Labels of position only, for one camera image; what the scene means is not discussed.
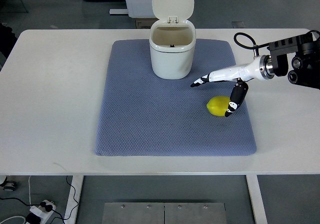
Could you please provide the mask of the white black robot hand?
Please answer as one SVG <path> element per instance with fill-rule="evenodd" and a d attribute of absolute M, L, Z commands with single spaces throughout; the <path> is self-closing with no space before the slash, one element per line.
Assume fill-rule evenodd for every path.
<path fill-rule="evenodd" d="M 255 57 L 254 60 L 246 65 L 228 67 L 200 77 L 191 84 L 191 87 L 209 82 L 235 82 L 232 89 L 225 117 L 229 117 L 237 110 L 245 100 L 249 90 L 247 81 L 252 79 L 269 80 L 274 77 L 269 55 Z"/>

